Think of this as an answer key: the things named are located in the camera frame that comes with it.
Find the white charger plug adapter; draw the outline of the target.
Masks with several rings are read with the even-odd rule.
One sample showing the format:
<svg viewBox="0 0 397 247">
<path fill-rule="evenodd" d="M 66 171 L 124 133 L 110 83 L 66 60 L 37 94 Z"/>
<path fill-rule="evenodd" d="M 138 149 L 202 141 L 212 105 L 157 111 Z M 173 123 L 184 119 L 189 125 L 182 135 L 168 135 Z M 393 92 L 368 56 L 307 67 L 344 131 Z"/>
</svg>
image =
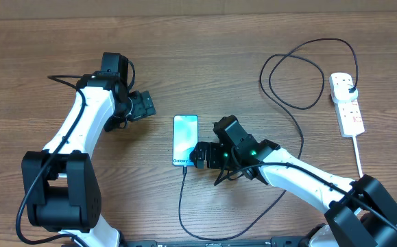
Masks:
<svg viewBox="0 0 397 247">
<path fill-rule="evenodd" d="M 354 88 L 352 76 L 347 73 L 336 72 L 329 77 L 332 101 L 341 104 L 356 100 L 359 92 Z"/>
</svg>

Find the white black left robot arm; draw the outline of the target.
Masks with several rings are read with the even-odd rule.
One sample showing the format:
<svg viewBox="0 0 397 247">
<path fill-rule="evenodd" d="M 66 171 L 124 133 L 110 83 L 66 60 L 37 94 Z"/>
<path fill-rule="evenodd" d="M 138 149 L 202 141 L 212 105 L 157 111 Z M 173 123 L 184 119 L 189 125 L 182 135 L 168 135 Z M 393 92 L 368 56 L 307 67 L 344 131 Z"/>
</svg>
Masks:
<svg viewBox="0 0 397 247">
<path fill-rule="evenodd" d="M 133 63 L 105 52 L 100 70 L 50 80 L 75 89 L 75 101 L 53 139 L 29 151 L 21 168 L 25 195 L 16 215 L 18 238 L 29 245 L 69 238 L 76 246 L 125 246 L 121 231 L 101 215 L 101 192 L 91 158 L 102 131 L 155 115 L 148 91 L 133 91 Z"/>
</svg>

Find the blue Galaxy smartphone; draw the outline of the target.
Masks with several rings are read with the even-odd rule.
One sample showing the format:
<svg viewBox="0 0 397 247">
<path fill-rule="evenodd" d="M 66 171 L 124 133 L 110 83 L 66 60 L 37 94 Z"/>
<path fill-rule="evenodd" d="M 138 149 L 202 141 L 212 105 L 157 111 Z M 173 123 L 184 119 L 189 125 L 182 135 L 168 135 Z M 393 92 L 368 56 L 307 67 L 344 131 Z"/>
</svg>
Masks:
<svg viewBox="0 0 397 247">
<path fill-rule="evenodd" d="M 193 165 L 190 153 L 198 141 L 198 116 L 176 115 L 173 118 L 173 155 L 176 167 Z"/>
</svg>

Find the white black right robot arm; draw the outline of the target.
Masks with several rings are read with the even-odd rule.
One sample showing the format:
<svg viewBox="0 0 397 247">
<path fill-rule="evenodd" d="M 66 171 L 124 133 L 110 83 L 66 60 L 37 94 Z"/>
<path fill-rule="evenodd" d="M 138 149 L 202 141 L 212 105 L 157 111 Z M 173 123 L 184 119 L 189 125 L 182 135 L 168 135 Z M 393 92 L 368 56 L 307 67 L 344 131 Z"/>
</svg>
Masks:
<svg viewBox="0 0 397 247">
<path fill-rule="evenodd" d="M 198 142 L 189 158 L 199 169 L 219 169 L 222 183 L 242 173 L 280 187 L 324 214 L 326 225 L 309 246 L 397 246 L 397 203 L 375 178 L 358 180 L 324 172 L 267 139 L 258 142 L 234 116 L 214 124 L 218 142 Z"/>
</svg>

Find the white power extension strip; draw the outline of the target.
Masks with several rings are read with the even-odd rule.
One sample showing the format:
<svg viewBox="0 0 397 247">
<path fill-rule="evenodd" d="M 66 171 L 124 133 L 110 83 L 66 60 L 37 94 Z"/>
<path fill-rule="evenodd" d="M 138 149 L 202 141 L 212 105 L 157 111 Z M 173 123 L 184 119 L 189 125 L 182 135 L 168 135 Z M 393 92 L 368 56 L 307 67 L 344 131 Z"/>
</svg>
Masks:
<svg viewBox="0 0 397 247">
<path fill-rule="evenodd" d="M 365 132 L 357 99 L 334 106 L 342 137 L 353 138 Z"/>
</svg>

